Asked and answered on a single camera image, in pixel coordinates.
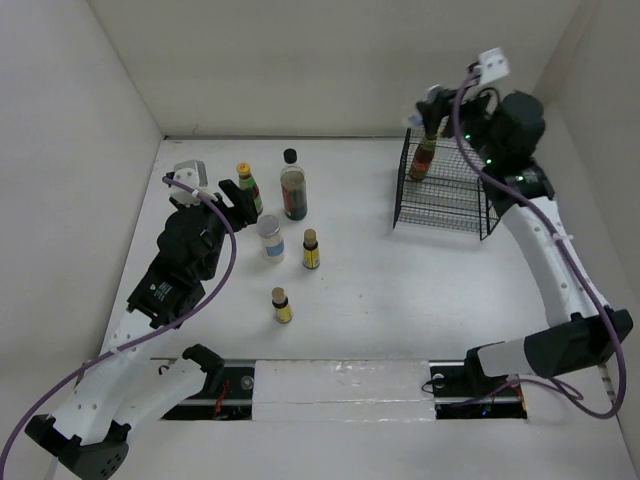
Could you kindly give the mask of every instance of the small yellow bottle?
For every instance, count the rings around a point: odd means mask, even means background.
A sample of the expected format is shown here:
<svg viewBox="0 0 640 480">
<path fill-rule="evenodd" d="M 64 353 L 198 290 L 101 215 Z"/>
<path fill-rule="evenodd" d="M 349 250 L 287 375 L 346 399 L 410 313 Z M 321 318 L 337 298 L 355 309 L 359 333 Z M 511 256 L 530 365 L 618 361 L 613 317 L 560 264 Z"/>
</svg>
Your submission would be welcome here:
<svg viewBox="0 0 640 480">
<path fill-rule="evenodd" d="M 289 323 L 293 318 L 291 313 L 291 305 L 289 299 L 280 287 L 276 287 L 271 291 L 273 307 L 276 309 L 276 320 L 279 323 Z"/>
<path fill-rule="evenodd" d="M 320 250 L 318 250 L 318 240 L 316 231 L 312 228 L 304 231 L 304 258 L 302 264 L 310 270 L 314 270 L 320 266 Z"/>
</svg>

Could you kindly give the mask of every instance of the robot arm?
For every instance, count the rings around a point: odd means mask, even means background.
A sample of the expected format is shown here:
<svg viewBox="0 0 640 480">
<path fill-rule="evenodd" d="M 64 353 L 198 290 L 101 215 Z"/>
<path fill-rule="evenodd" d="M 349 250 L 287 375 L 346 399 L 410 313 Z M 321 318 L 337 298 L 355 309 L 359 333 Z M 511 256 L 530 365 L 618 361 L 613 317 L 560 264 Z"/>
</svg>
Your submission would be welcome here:
<svg viewBox="0 0 640 480">
<path fill-rule="evenodd" d="M 202 162 L 177 165 L 169 176 L 209 196 L 234 231 L 256 222 L 252 199 L 230 180 L 219 186 L 233 206 L 208 191 Z M 159 253 L 103 348 L 114 355 L 88 370 L 64 404 L 49 415 L 33 417 L 26 427 L 29 437 L 82 479 L 109 478 L 124 461 L 128 444 L 141 425 L 199 392 L 208 375 L 214 383 L 222 377 L 224 360 L 195 345 L 143 391 L 132 392 L 147 361 L 176 334 L 179 325 L 128 350 L 118 350 L 190 312 L 204 297 L 202 281 L 215 275 L 226 230 L 197 197 L 183 193 L 176 187 L 170 189 L 178 211 L 167 220 L 158 237 Z"/>
<path fill-rule="evenodd" d="M 449 116 L 442 135 L 453 135 L 451 112 L 455 90 L 433 88 L 416 109 L 426 131 L 433 131 Z M 485 166 L 483 172 L 515 189 L 542 210 L 558 231 L 553 238 L 532 209 L 484 182 L 488 200 L 520 246 L 542 296 L 549 329 L 525 338 L 485 345 L 467 352 L 464 367 L 448 381 L 465 384 L 469 396 L 481 396 L 499 387 L 510 374 L 535 374 L 543 378 L 606 362 L 613 354 L 609 334 L 593 302 L 560 255 L 562 242 L 577 260 L 558 213 L 555 192 L 542 168 L 532 157 L 545 130 L 542 104 L 522 92 L 507 95 L 493 112 L 487 111 L 488 93 L 471 97 L 460 107 L 465 140 Z M 592 288 L 604 305 L 620 341 L 633 327 L 626 310 L 613 310 Z"/>
</svg>

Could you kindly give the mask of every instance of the white container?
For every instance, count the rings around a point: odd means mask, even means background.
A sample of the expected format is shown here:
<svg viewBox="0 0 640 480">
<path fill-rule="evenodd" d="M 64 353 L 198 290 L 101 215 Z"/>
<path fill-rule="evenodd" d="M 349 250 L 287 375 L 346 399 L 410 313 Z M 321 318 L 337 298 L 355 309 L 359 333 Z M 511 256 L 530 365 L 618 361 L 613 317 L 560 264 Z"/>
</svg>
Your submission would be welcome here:
<svg viewBox="0 0 640 480">
<path fill-rule="evenodd" d="M 280 220 L 273 215 L 263 215 L 257 223 L 262 242 L 262 256 L 271 263 L 284 260 L 284 239 L 280 232 Z"/>
</svg>

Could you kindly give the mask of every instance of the small bottle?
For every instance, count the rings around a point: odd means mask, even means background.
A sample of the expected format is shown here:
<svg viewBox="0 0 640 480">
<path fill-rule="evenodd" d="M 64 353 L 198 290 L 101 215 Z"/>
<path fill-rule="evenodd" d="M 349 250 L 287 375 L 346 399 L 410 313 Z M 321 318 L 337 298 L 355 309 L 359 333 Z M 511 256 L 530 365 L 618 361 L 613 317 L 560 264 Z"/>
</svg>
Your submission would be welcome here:
<svg viewBox="0 0 640 480">
<path fill-rule="evenodd" d="M 260 197 L 260 189 L 256 179 L 251 174 L 251 167 L 248 163 L 242 162 L 238 164 L 236 171 L 238 172 L 238 187 L 240 187 L 240 190 L 251 190 L 256 212 L 260 215 L 262 213 L 262 198 Z"/>
<path fill-rule="evenodd" d="M 265 215 L 256 224 L 260 241 L 262 242 L 262 256 L 271 263 L 284 260 L 284 239 L 280 232 L 280 220 L 273 215 Z"/>
<path fill-rule="evenodd" d="M 307 184 L 304 170 L 295 163 L 298 154 L 293 148 L 284 151 L 287 166 L 280 172 L 284 212 L 291 220 L 302 220 L 307 215 Z"/>
<path fill-rule="evenodd" d="M 425 135 L 416 153 L 413 155 L 413 162 L 409 169 L 409 178 L 416 182 L 421 182 L 427 176 L 429 167 L 436 153 L 436 144 L 438 143 L 437 135 Z"/>
<path fill-rule="evenodd" d="M 304 231 L 304 259 L 302 264 L 310 270 L 314 270 L 320 266 L 320 250 L 318 249 L 318 240 L 316 239 L 316 231 L 308 229 Z"/>
<path fill-rule="evenodd" d="M 284 290 L 280 287 L 271 290 L 271 299 L 273 307 L 276 309 L 276 320 L 280 323 L 289 323 L 293 318 L 293 314 Z"/>
</svg>

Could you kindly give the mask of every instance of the white wall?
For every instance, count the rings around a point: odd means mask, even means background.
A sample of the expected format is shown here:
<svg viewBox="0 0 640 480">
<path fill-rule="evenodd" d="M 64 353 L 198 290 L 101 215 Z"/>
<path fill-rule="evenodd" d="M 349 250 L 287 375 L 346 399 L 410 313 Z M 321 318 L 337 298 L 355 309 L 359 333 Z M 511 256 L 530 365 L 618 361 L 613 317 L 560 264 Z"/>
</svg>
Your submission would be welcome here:
<svg viewBox="0 0 640 480">
<path fill-rule="evenodd" d="M 0 0 L 0 438 L 96 354 L 161 135 L 84 0 Z M 5 478 L 42 478 L 24 435 Z"/>
<path fill-rule="evenodd" d="M 640 296 L 639 18 L 640 2 L 636 0 L 602 0 L 558 95 L 559 108 L 636 299 Z M 625 345 L 633 383 L 620 420 L 636 468 L 640 468 L 637 310 L 635 320 L 636 331 Z"/>
<path fill-rule="evenodd" d="M 163 133 L 400 134 L 504 47 L 531 91 L 578 0 L 90 0 Z"/>
</svg>

